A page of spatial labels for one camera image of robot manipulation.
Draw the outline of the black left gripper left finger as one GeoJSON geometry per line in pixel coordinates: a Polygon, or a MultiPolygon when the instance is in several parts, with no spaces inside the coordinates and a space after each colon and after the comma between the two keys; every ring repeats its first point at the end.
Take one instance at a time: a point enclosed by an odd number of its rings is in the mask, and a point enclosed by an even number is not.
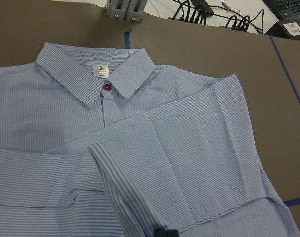
{"type": "Polygon", "coordinates": [[[167,237],[165,228],[158,228],[154,230],[154,237],[167,237]]]}

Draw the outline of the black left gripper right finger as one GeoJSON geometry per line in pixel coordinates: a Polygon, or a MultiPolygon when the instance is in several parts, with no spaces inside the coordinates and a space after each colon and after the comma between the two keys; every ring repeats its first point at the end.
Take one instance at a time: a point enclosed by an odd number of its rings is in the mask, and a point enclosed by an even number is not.
{"type": "Polygon", "coordinates": [[[176,229],[168,229],[167,237],[179,237],[179,232],[176,229]]]}

